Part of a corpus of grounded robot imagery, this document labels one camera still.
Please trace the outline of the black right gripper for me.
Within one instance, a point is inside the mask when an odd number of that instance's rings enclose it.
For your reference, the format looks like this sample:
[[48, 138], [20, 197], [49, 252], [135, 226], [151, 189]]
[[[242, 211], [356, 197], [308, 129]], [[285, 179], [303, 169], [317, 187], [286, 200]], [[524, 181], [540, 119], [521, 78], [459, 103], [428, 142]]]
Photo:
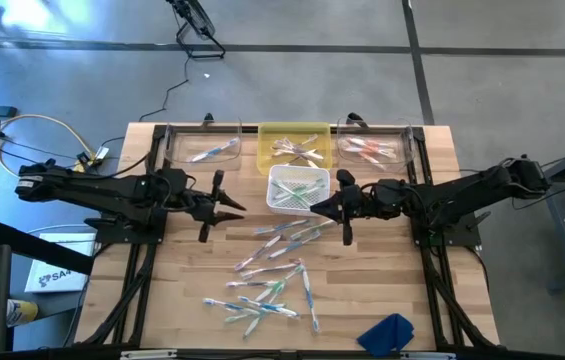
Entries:
[[[359, 186], [356, 179], [346, 169], [336, 172], [339, 190], [330, 198], [310, 206], [313, 213], [327, 217], [342, 226], [342, 241], [344, 245], [353, 243], [353, 228], [351, 212], [345, 207], [348, 201], [356, 200], [359, 196]], [[365, 218], [393, 219], [402, 214], [405, 193], [382, 183], [369, 183], [361, 187], [363, 200], [360, 215]]]

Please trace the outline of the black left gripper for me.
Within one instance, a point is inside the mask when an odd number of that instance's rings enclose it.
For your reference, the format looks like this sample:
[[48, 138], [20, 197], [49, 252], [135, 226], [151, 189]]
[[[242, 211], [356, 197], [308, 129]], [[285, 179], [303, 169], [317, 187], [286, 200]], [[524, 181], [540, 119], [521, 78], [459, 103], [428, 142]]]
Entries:
[[185, 212], [192, 216], [196, 221], [202, 222], [198, 241], [206, 243], [210, 233], [210, 228], [224, 221], [241, 220], [242, 215], [217, 212], [215, 213], [216, 202], [238, 210], [245, 210], [245, 207], [233, 200], [222, 188], [221, 184], [225, 172], [216, 170], [213, 176], [211, 196], [201, 192], [184, 192], [180, 200], [185, 207]]

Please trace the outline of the blue toothbrush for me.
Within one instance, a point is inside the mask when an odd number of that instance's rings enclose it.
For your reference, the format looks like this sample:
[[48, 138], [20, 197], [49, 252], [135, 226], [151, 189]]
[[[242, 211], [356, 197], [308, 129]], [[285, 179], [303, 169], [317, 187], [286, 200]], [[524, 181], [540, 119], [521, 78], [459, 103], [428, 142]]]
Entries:
[[320, 232], [319, 230], [316, 230], [316, 231], [314, 231], [313, 233], [311, 233], [310, 235], [308, 235], [305, 239], [300, 240], [300, 241], [293, 242], [293, 243], [291, 243], [290, 245], [288, 245], [288, 246], [286, 246], [286, 247], [284, 247], [284, 248], [282, 248], [282, 249], [280, 249], [280, 250], [277, 250], [277, 251], [271, 253], [271, 254], [267, 257], [267, 259], [268, 259], [268, 260], [272, 260], [272, 259], [278, 258], [278, 257], [280, 257], [280, 256], [283, 255], [283, 254], [286, 254], [286, 253], [288, 253], [288, 252], [291, 252], [291, 251], [293, 251], [293, 250], [295, 250], [295, 249], [297, 249], [297, 248], [299, 248], [299, 247], [301, 247], [301, 246], [307, 244], [308, 242], [319, 238], [320, 236], [321, 236], [321, 232]]
[[260, 312], [258, 310], [255, 310], [255, 309], [252, 309], [252, 308], [249, 308], [249, 307], [244, 307], [244, 306], [241, 306], [241, 305], [237, 305], [237, 304], [234, 304], [234, 303], [215, 300], [215, 299], [212, 299], [212, 298], [203, 298], [202, 302], [206, 305], [222, 307], [222, 308], [224, 308], [228, 311], [234, 312], [234, 313], [250, 314], [250, 315], [259, 315], [260, 314]]
[[283, 223], [283, 224], [279, 224], [279, 225], [273, 225], [273, 226], [269, 226], [269, 227], [262, 227], [262, 228], [257, 228], [253, 231], [254, 235], [265, 235], [265, 234], [270, 234], [270, 233], [278, 233], [284, 230], [287, 230], [289, 228], [293, 228], [296, 226], [300, 226], [300, 225], [306, 225], [309, 222], [308, 219], [303, 219], [303, 220], [295, 220], [292, 222], [288, 222], [288, 223]]
[[311, 290], [311, 284], [308, 276], [308, 271], [306, 268], [305, 262], [301, 259], [301, 266], [302, 266], [302, 277], [303, 277], [303, 284], [305, 288], [306, 299], [309, 307], [309, 312], [312, 318], [312, 330], [314, 334], [318, 334], [320, 332], [320, 324], [319, 320], [315, 311], [315, 303], [313, 299], [313, 294]]
[[236, 146], [240, 143], [240, 139], [238, 137], [232, 138], [231, 140], [227, 141], [225, 144], [221, 145], [221, 146], [217, 146], [214, 147], [210, 150], [201, 152], [199, 154], [193, 155], [192, 157], [189, 158], [189, 161], [191, 163], [198, 163], [201, 162], [205, 159], [211, 158], [221, 152], [223, 152], [224, 150], [231, 148], [233, 146]]
[[252, 299], [250, 299], [246, 296], [239, 296], [238, 299], [241, 302], [255, 306], [256, 308], [259, 308], [259, 309], [267, 311], [267, 312], [276, 313], [276, 314], [279, 314], [279, 315], [282, 315], [282, 316], [286, 316], [288, 318], [298, 318], [299, 317], [299, 314], [297, 312], [290, 310], [290, 309], [287, 309], [284, 306], [279, 306], [279, 305], [275, 305], [275, 304], [271, 304], [271, 303], [255, 301], [255, 300], [252, 300]]

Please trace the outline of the white perforated plastic basket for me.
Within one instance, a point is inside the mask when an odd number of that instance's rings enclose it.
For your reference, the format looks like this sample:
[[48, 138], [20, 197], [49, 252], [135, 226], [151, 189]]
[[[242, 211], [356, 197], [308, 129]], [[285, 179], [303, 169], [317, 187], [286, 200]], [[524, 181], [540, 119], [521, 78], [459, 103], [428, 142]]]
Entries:
[[307, 185], [317, 180], [321, 180], [325, 187], [312, 194], [315, 204], [326, 200], [330, 196], [330, 173], [326, 169], [312, 168], [291, 165], [274, 165], [270, 168], [268, 176], [268, 187], [266, 194], [266, 204], [273, 213], [295, 216], [314, 216], [310, 206], [294, 200], [288, 200], [277, 205], [273, 204], [275, 195], [282, 195], [283, 192], [275, 188], [273, 182], [284, 182], [291, 187]]

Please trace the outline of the yellow translucent plastic bin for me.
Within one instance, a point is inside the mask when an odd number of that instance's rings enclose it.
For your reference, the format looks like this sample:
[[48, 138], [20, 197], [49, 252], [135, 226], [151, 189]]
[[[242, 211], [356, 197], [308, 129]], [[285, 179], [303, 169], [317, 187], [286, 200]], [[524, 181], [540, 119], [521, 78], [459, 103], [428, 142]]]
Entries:
[[[318, 138], [305, 145], [307, 150], [315, 149], [324, 157], [317, 162], [319, 168], [330, 169], [333, 165], [331, 125], [326, 122], [267, 122], [258, 126], [257, 167], [262, 174], [269, 172], [273, 165], [286, 165], [294, 154], [276, 156], [271, 149], [275, 140], [288, 137], [294, 143], [305, 141], [310, 135], [317, 134]], [[298, 160], [292, 166], [307, 166], [307, 163]]]

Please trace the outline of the clear plastic bin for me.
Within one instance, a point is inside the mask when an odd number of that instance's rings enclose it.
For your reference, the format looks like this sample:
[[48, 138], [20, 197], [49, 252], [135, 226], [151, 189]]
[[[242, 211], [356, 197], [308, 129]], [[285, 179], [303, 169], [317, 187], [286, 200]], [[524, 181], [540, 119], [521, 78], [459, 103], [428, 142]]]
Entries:
[[[164, 158], [177, 166], [216, 165], [236, 160], [241, 155], [243, 124], [241, 121], [214, 122], [208, 127], [201, 123], [168, 123], [164, 145]], [[193, 155], [221, 146], [238, 137], [240, 143], [198, 163], [191, 163]]]
[[347, 138], [363, 138], [371, 139], [377, 142], [391, 143], [395, 148], [397, 155], [396, 159], [389, 159], [381, 155], [371, 154], [373, 158], [381, 162], [385, 167], [385, 171], [397, 171], [398, 169], [406, 166], [414, 158], [413, 150], [413, 127], [410, 122], [405, 119], [398, 119], [388, 124], [368, 124], [367, 128], [362, 128], [357, 125], [347, 125], [346, 119], [339, 119], [336, 125], [336, 145], [338, 155], [343, 159], [354, 163], [364, 163], [371, 165], [366, 160], [362, 159], [358, 153], [351, 153], [343, 151], [345, 146], [352, 145], [347, 141]]

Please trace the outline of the blue cloth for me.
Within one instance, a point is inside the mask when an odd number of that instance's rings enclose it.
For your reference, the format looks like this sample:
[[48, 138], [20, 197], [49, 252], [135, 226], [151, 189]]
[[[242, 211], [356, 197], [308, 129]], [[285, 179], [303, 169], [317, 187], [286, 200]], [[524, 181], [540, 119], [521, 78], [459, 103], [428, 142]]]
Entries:
[[413, 338], [413, 324], [401, 314], [394, 313], [360, 335], [356, 341], [372, 356], [385, 357], [403, 350]]

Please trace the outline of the white printed box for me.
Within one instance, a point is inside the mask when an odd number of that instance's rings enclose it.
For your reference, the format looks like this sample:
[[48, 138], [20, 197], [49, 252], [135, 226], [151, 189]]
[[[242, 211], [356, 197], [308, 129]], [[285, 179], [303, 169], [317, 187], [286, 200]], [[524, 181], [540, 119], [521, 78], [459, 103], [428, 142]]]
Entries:
[[[94, 233], [41, 233], [39, 237], [83, 255], [92, 256], [94, 254], [96, 237]], [[86, 280], [85, 274], [49, 265], [40, 260], [33, 260], [25, 292], [77, 292], [83, 289]]]

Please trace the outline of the black diagonal beam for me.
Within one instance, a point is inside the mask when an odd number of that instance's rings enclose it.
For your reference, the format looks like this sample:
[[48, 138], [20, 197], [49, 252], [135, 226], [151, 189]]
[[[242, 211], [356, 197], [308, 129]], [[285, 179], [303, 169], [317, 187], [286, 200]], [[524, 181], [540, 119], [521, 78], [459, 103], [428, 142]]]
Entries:
[[91, 256], [47, 242], [1, 222], [0, 245], [8, 245], [19, 255], [85, 275], [90, 275], [93, 268]]

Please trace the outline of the yellow and white can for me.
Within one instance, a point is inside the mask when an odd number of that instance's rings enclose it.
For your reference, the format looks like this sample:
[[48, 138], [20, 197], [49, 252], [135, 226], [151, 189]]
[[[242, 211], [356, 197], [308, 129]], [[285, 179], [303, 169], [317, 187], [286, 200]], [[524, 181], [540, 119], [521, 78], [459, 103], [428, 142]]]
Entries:
[[8, 299], [6, 311], [6, 325], [13, 328], [33, 322], [39, 312], [39, 307], [34, 302]]

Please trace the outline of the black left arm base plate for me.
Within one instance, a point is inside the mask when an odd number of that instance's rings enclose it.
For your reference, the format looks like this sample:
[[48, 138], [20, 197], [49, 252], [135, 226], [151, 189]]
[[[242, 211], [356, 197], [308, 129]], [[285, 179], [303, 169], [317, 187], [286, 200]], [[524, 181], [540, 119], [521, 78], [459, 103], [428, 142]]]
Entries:
[[164, 238], [166, 221], [166, 210], [151, 209], [147, 222], [142, 224], [104, 213], [99, 218], [87, 218], [84, 223], [96, 230], [96, 241], [102, 244], [159, 244]]

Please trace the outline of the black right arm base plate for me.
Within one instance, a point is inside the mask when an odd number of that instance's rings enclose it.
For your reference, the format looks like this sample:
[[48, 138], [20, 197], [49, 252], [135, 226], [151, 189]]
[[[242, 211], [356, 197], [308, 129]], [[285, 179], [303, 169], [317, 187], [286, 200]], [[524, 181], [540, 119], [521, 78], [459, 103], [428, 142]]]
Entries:
[[459, 218], [456, 223], [443, 226], [440, 230], [428, 230], [417, 220], [411, 220], [413, 242], [416, 246], [437, 247], [457, 246], [476, 247], [481, 245], [478, 225], [491, 215], [485, 211], [476, 215], [469, 213]]

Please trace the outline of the silver bracket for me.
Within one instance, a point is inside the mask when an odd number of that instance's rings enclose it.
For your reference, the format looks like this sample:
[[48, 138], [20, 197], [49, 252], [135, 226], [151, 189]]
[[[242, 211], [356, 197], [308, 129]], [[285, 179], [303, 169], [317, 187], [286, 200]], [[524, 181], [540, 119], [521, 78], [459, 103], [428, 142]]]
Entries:
[[173, 349], [133, 350], [123, 351], [119, 360], [174, 360], [178, 351]]
[[399, 353], [400, 360], [457, 360], [454, 353], [405, 351]]

